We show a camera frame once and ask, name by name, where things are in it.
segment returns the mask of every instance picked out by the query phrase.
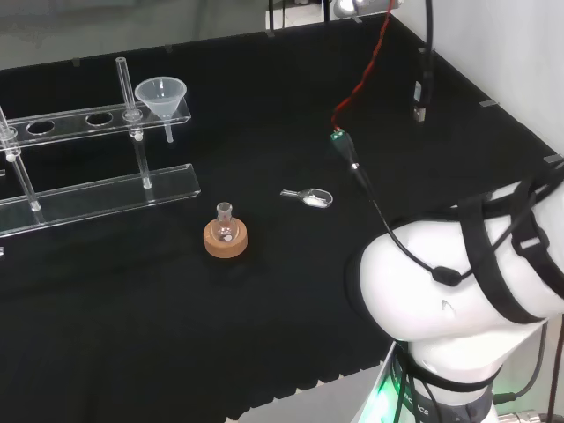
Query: red cable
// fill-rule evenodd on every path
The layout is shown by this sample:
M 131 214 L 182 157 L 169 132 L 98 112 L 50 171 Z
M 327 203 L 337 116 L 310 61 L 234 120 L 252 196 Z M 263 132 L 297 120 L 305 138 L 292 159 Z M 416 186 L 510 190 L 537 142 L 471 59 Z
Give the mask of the red cable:
M 362 89 L 365 82 L 367 81 L 367 78 L 370 75 L 370 72 L 374 68 L 376 57 L 378 56 L 378 52 L 380 52 L 380 47 L 382 46 L 382 43 L 383 43 L 383 40 L 384 40 L 384 35 L 386 34 L 386 28 L 388 27 L 388 24 L 390 22 L 391 9 L 392 9 L 392 7 L 394 7 L 394 3 L 395 3 L 395 0 L 390 0 L 390 4 L 388 4 L 388 11 L 386 13 L 386 19 L 384 20 L 384 23 L 382 25 L 382 29 L 380 30 L 380 39 L 378 40 L 378 44 L 376 44 L 376 48 L 374 49 L 374 52 L 372 53 L 372 59 L 370 60 L 370 63 L 368 64 L 368 66 L 364 70 L 364 72 L 362 73 L 362 80 L 359 82 L 358 85 L 356 85 L 354 87 L 351 95 L 349 95 L 346 99 L 341 101 L 341 103 L 333 111 L 333 116 L 331 117 L 331 123 L 333 124 L 333 128 L 335 130 L 340 130 L 340 128 L 337 126 L 337 115 L 340 112 L 342 112 L 343 109 L 346 106 L 348 106 L 349 103 L 353 100 L 353 98 L 359 93 L 359 91 Z

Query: metal rod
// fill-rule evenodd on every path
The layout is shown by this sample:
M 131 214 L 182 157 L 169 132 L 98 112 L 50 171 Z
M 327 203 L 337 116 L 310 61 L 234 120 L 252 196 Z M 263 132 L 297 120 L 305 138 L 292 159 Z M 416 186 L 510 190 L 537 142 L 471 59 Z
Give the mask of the metal rod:
M 268 0 L 268 15 L 270 20 L 270 30 L 274 31 L 274 0 Z
M 329 22 L 330 15 L 329 15 L 329 0 L 323 0 L 323 19 L 325 22 Z

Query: small round-bottom flask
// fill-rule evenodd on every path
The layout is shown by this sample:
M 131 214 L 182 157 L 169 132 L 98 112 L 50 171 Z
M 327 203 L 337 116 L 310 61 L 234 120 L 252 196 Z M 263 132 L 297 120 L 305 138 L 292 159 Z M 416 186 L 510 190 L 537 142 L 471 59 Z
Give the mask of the small round-bottom flask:
M 230 203 L 218 204 L 218 218 L 211 223 L 211 236 L 218 241 L 231 242 L 239 235 L 239 225 L 233 219 Z
M 217 258 L 238 256 L 247 247 L 247 227 L 232 216 L 230 203 L 219 203 L 218 217 L 204 229 L 205 249 Z

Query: black cable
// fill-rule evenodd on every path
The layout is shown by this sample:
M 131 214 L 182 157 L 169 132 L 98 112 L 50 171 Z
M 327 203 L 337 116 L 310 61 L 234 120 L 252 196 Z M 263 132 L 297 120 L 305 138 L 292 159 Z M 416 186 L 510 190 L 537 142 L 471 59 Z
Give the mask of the black cable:
M 431 392 L 431 390 L 429 389 L 429 385 L 427 385 L 426 382 L 422 382 L 422 383 L 423 383 L 423 386 L 425 387 L 425 390 L 427 391 L 427 394 L 431 397 L 431 401 L 433 402 L 434 410 L 437 413 L 437 419 L 439 420 L 439 423 L 442 423 L 441 408 L 439 407 L 437 400 L 434 399 L 433 392 Z
M 405 382 L 407 380 L 407 369 L 405 363 L 402 363 L 402 379 L 399 383 L 399 392 L 397 393 L 396 414 L 394 414 L 394 423 L 398 423 L 399 416 L 404 406 Z
M 416 257 L 409 249 L 407 249 L 407 247 L 396 237 L 396 235 L 394 234 L 394 232 L 391 230 L 390 226 L 388 225 L 388 222 L 386 221 L 386 218 L 384 218 L 382 211 L 380 210 L 380 207 L 378 206 L 378 203 L 375 200 L 375 193 L 374 193 L 374 189 L 372 187 L 372 183 L 370 182 L 370 180 L 368 179 L 368 176 L 366 174 L 366 172 L 364 172 L 364 170 L 362 168 L 358 168 L 357 172 L 360 171 L 360 175 L 362 177 L 362 179 L 365 180 L 365 182 L 363 183 L 363 185 L 366 187 L 367 193 L 370 197 L 370 200 L 372 201 L 372 204 L 375 206 L 376 211 L 378 212 L 378 214 L 380 215 L 380 219 L 384 225 L 384 227 L 386 228 L 386 232 L 388 233 L 388 235 L 390 236 L 390 238 L 394 241 L 394 243 L 397 245 L 397 247 L 399 249 L 402 250 L 402 252 L 408 256 L 409 258 L 411 258 L 413 260 L 413 262 L 415 262 L 416 264 L 418 264 L 420 267 L 422 267 L 423 269 L 425 269 L 426 271 L 429 271 L 431 273 L 433 273 L 434 268 L 431 267 L 430 265 L 428 265 L 427 263 L 423 262 L 422 260 L 420 260 L 418 257 Z M 527 202 L 526 207 L 524 207 L 521 212 L 519 213 L 519 215 L 517 216 L 517 218 L 511 222 L 511 225 L 509 225 L 509 227 L 505 230 L 505 232 L 497 239 L 497 241 L 492 245 L 492 249 L 493 251 L 495 251 L 496 249 L 498 249 L 500 247 L 500 245 L 511 235 L 511 233 L 519 226 L 521 225 L 521 223 L 523 223 L 523 221 L 525 220 L 525 218 L 528 217 L 529 213 L 531 212 L 531 209 L 533 207 L 533 205 L 535 204 L 535 195 L 533 193 L 533 195 L 531 195 L 531 197 L 529 198 L 529 201 Z M 481 261 L 486 257 L 486 254 L 484 254 L 479 260 L 478 262 L 481 263 Z M 461 279 L 460 281 L 462 282 L 463 280 L 465 280 L 466 278 L 468 278 L 471 274 L 473 273 L 472 268 L 470 268 L 467 272 L 463 273 L 461 275 Z
M 413 375 L 407 375 L 407 377 L 409 378 L 409 389 L 412 392 L 412 406 L 413 406 L 413 418 L 415 419 L 416 422 L 419 421 L 417 415 L 419 414 L 419 407 L 418 407 L 418 402 L 417 402 L 417 391 L 415 390 L 415 379 L 413 378 Z
M 408 256 L 413 262 L 415 262 L 418 266 L 420 266 L 421 268 L 430 272 L 433 275 L 433 277 L 435 278 L 435 280 L 438 280 L 442 283 L 446 283 L 447 285 L 455 286 L 455 285 L 459 284 L 460 282 L 462 282 L 463 280 L 465 280 L 466 278 L 470 277 L 470 275 L 473 273 L 472 268 L 470 268 L 468 271 L 466 271 L 465 273 L 463 273 L 461 275 L 459 272 L 457 272 L 455 270 L 445 268 L 445 267 L 442 267 L 442 266 L 437 266 L 436 268 L 433 268 L 429 264 L 423 262 L 417 256 L 415 256 L 396 237 L 396 235 L 394 234 L 394 231 L 390 228 L 390 225 L 388 225 L 388 221 L 386 220 L 386 218 L 384 218 L 382 210 L 380 210 L 380 206 L 376 202 L 376 194 L 375 194 L 375 190 L 374 190 L 374 187 L 372 185 L 372 182 L 370 181 L 370 178 L 368 177 L 364 168 L 359 165 L 359 158 L 358 158 L 358 155 L 356 153 L 356 150 L 354 149 L 354 143 L 353 143 L 353 140 L 351 139 L 351 136 L 349 134 L 347 134 L 346 132 L 343 132 L 342 130 L 340 130 L 340 131 L 336 131 L 334 136 L 332 136 L 331 138 L 332 138 L 333 144 L 335 145 L 335 147 L 337 148 L 339 153 L 345 158 L 345 160 L 349 164 L 349 166 L 352 170 L 352 174 L 354 174 L 355 178 L 357 179 L 357 182 L 366 191 L 366 193 L 368 195 L 368 199 L 372 202 L 376 211 L 378 212 L 378 215 L 380 216 L 380 220 L 382 221 L 382 223 L 383 223 L 383 225 L 386 229 L 386 233 L 394 241 L 396 246 L 406 256 Z M 562 175 L 556 174 L 557 177 L 554 179 L 553 174 L 551 174 L 550 177 L 547 178 L 549 180 L 548 185 L 543 188 L 542 193 L 544 193 L 547 190 L 549 190 L 549 191 L 551 189 L 554 190 L 555 185 L 560 185 L 562 181 L 559 179 L 559 177 L 563 176 L 563 175 L 564 175 L 564 171 L 562 171 Z M 537 194 L 535 193 L 535 191 L 533 191 L 531 196 L 529 197 L 529 200 L 527 201 L 527 204 L 524 206 L 524 208 L 519 212 L 519 214 L 516 216 L 516 218 L 513 219 L 513 221 L 511 222 L 509 227 L 505 230 L 505 232 L 503 232 L 503 234 L 492 245 L 493 251 L 496 251 L 500 247 L 500 245 L 505 240 L 507 240 L 507 238 L 511 235 L 511 233 L 518 226 L 520 226 L 523 223 L 523 221 L 531 213 L 532 207 L 535 205 L 536 202 L 537 202 Z M 487 254 L 484 253 L 479 258 L 479 260 L 477 260 L 477 263 L 480 264 L 486 258 L 486 256 L 487 256 Z
M 270 23 L 270 30 L 274 31 L 274 0 L 268 0 L 268 16 Z
M 422 87 L 422 103 L 426 107 L 431 102 L 433 94 L 433 37 L 434 37 L 434 19 L 433 19 L 433 0 L 425 1 L 425 12 L 427 15 L 427 47 L 425 50 L 425 67 L 423 69 L 423 87 Z
M 543 324 L 543 329 L 540 333 L 540 344 L 538 345 L 538 357 L 537 357 L 537 365 L 535 366 L 535 370 L 532 372 L 532 376 L 529 382 L 524 386 L 522 390 L 519 392 L 508 392 L 507 394 L 495 394 L 493 396 L 493 404 L 505 404 L 510 401 L 515 401 L 518 398 L 525 395 L 529 390 L 531 390 L 532 386 L 535 384 L 538 378 L 538 374 L 540 373 L 540 368 L 543 366 L 543 357 L 545 356 L 545 344 L 546 344 L 546 332 L 547 332 L 548 323 Z
M 538 378 L 538 374 L 540 373 L 540 368 L 543 366 L 543 357 L 545 356 L 545 344 L 546 344 L 546 333 L 548 330 L 548 323 L 543 324 L 543 329 L 540 332 L 540 344 L 538 345 L 538 357 L 537 357 L 537 365 L 535 366 L 535 370 L 532 373 L 532 377 L 529 380 L 522 390 L 517 392 L 515 395 L 517 398 L 522 397 L 527 392 L 529 392 L 532 388 L 532 385 L 535 384 Z
M 564 347 L 564 315 L 560 324 L 560 336 L 556 344 L 556 356 L 554 357 L 553 384 L 550 388 L 550 399 L 548 400 L 548 412 L 546 413 L 546 423 L 555 423 L 554 405 L 556 404 L 556 391 L 558 390 L 558 378 L 560 376 L 560 362 L 562 360 L 562 348 Z
M 368 175 L 366 174 L 364 169 L 361 168 L 361 167 L 358 167 L 356 169 L 356 172 L 360 172 L 359 176 L 360 176 L 360 179 L 363 181 L 363 182 L 361 182 L 361 184 L 365 187 L 365 189 L 368 193 L 368 196 L 370 197 L 370 200 L 372 201 L 372 204 L 374 205 L 376 211 L 380 215 L 380 220 L 382 221 L 384 227 L 386 228 L 386 232 L 388 233 L 390 238 L 394 241 L 394 243 L 397 245 L 397 247 L 404 252 L 404 254 L 406 256 L 408 256 L 409 258 L 411 258 L 413 260 L 413 262 L 415 262 L 416 264 L 421 266 L 426 271 L 433 272 L 433 268 L 431 266 L 429 266 L 427 263 L 425 263 L 422 260 L 420 260 L 419 258 L 417 258 L 409 249 L 407 249 L 405 247 L 405 245 L 396 237 L 396 235 L 394 234 L 394 231 L 392 231 L 391 228 L 388 226 L 388 222 L 386 221 L 386 218 L 384 218 L 384 215 L 383 215 L 382 211 L 380 210 L 378 203 L 376 202 L 376 195 L 375 195 L 374 187 L 372 186 L 372 182 L 368 178 Z
M 540 421 L 542 421 L 542 423 L 546 423 L 546 414 L 539 414 L 538 416 L 540 417 Z M 564 423 L 564 416 L 554 414 L 553 423 Z

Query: gray floor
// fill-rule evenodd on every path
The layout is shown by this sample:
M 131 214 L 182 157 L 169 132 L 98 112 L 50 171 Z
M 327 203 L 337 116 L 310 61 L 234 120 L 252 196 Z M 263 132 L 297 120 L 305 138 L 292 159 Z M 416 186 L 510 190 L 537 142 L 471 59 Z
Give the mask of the gray floor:
M 0 69 L 262 31 L 268 6 L 266 0 L 71 0 L 78 7 L 42 7 L 54 1 L 0 5 Z M 112 1 L 132 5 L 91 7 Z

